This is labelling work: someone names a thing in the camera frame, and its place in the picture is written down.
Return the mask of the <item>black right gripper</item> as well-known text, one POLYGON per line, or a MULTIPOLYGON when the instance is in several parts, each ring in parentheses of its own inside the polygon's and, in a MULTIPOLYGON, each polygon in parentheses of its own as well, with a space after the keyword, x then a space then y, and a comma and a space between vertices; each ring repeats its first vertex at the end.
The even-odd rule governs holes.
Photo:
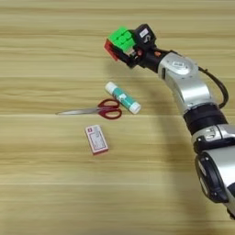
MULTIPOLYGON (((135 30, 129 29, 131 37, 136 40, 135 30)), ((119 60, 124 62, 129 68, 134 68, 135 66, 140 66, 142 68, 147 68, 157 73, 161 60, 169 53, 168 50, 161 50, 156 46, 150 47, 146 50, 135 46, 134 52, 128 55, 123 52, 122 49, 114 46, 113 52, 119 60)))

